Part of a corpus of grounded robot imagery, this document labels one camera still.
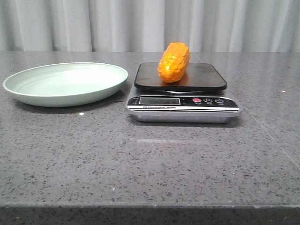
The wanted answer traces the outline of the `black silver kitchen scale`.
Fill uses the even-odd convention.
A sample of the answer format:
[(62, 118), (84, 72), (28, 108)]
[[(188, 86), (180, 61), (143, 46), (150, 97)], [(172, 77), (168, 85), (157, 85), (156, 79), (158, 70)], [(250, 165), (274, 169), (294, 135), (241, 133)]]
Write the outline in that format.
[(158, 64), (142, 63), (129, 93), (126, 109), (139, 121), (227, 123), (242, 106), (227, 90), (227, 82), (207, 63), (190, 63), (183, 77), (165, 83)]

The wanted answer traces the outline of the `yellow corn cob piece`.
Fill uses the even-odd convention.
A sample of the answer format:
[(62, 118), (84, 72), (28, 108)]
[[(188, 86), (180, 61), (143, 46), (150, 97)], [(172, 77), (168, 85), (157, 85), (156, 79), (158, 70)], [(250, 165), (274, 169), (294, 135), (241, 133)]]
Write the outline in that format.
[(179, 81), (190, 61), (189, 47), (182, 42), (170, 43), (158, 64), (158, 75), (166, 83)]

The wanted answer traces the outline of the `white pleated curtain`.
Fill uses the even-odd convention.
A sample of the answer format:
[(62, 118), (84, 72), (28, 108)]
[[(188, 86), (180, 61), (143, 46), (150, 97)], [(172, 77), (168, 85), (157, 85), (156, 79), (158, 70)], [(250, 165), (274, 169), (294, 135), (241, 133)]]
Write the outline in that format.
[(297, 0), (3, 0), (3, 51), (298, 52)]

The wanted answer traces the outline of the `pale green plate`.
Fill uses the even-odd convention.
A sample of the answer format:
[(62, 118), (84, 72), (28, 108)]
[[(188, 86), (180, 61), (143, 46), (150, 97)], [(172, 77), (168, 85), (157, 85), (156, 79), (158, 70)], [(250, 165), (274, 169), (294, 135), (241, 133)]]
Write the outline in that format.
[(3, 87), (23, 103), (69, 107), (105, 99), (118, 92), (128, 72), (95, 62), (59, 63), (30, 68), (8, 77)]

